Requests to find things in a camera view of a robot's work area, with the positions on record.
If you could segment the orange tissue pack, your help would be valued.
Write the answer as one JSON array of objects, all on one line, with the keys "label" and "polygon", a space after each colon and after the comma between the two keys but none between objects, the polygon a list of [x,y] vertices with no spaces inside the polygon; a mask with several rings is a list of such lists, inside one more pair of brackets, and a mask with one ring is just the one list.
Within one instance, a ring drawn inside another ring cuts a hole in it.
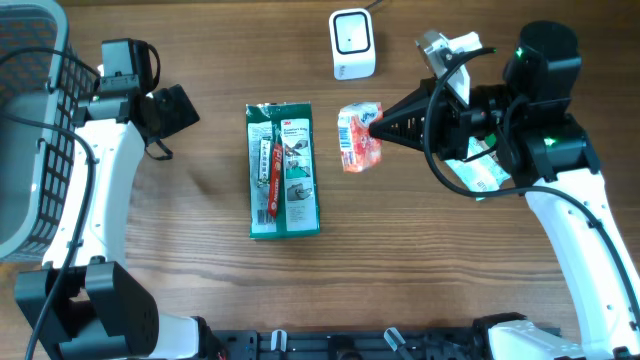
[{"label": "orange tissue pack", "polygon": [[343,107],[337,120],[344,172],[361,173],[382,159],[382,141],[370,135],[369,126],[383,118],[380,102],[359,102]]}]

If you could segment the teal wet wipes pack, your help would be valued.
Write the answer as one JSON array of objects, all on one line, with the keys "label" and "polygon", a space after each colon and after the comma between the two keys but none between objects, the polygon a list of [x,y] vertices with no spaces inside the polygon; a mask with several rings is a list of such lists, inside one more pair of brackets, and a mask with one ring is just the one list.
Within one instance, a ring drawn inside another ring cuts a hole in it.
[{"label": "teal wet wipes pack", "polygon": [[[475,156],[490,149],[496,143],[494,135],[484,140],[469,138],[468,157]],[[472,162],[461,160],[446,160],[447,166],[473,192],[488,192],[499,190],[501,185],[511,176],[499,165],[495,151],[485,154]]]}]

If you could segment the green white candy bar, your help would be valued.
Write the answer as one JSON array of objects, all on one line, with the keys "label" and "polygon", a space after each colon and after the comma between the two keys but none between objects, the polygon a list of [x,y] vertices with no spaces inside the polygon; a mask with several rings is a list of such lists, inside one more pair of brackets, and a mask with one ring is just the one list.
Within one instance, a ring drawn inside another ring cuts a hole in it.
[{"label": "green white candy bar", "polygon": [[259,187],[265,187],[270,182],[271,145],[272,139],[270,137],[263,137],[260,140],[257,176]]}]

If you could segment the red Nescafe coffee stick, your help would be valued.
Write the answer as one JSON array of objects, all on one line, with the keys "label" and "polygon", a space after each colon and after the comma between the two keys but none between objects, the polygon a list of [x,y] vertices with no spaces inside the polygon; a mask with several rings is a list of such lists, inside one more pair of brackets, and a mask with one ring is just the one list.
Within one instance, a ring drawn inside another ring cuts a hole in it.
[{"label": "red Nescafe coffee stick", "polygon": [[275,143],[272,153],[271,177],[269,186],[267,211],[272,218],[277,217],[279,207],[279,190],[282,173],[283,147],[280,143]]}]

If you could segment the green glove package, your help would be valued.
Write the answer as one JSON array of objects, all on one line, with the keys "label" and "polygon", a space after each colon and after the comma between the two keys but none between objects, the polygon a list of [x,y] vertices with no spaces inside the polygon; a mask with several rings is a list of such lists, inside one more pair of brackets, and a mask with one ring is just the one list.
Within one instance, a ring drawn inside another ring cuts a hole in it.
[{"label": "green glove package", "polygon": [[[246,107],[249,165],[250,228],[252,239],[281,239],[320,232],[320,211],[315,174],[311,104],[264,103]],[[277,217],[268,211],[270,182],[257,185],[260,140],[272,139],[283,147]]]}]

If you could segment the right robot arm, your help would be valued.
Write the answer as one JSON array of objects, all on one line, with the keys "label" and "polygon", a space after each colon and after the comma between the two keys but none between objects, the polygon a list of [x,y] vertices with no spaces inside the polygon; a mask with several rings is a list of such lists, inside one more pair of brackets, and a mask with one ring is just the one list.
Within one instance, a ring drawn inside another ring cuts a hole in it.
[{"label": "right robot arm", "polygon": [[475,33],[429,31],[417,48],[432,77],[389,108],[373,137],[439,161],[468,161],[471,138],[494,136],[493,153],[536,215],[578,317],[572,343],[511,312],[476,319],[474,359],[635,359],[639,276],[612,216],[601,164],[568,107],[582,59],[577,37],[553,21],[525,25],[498,85],[472,86],[466,64],[488,53]]}]

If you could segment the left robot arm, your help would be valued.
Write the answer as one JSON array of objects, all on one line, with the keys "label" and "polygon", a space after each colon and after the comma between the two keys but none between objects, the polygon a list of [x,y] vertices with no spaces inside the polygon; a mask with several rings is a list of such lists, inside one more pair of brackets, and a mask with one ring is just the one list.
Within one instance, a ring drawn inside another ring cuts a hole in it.
[{"label": "left robot arm", "polygon": [[38,271],[14,297],[32,327],[28,349],[53,359],[224,359],[225,345],[198,316],[163,314],[125,265],[133,180],[151,144],[197,122],[180,86],[160,88],[150,44],[105,41],[103,70],[79,99],[66,136],[73,170],[62,218]]}]

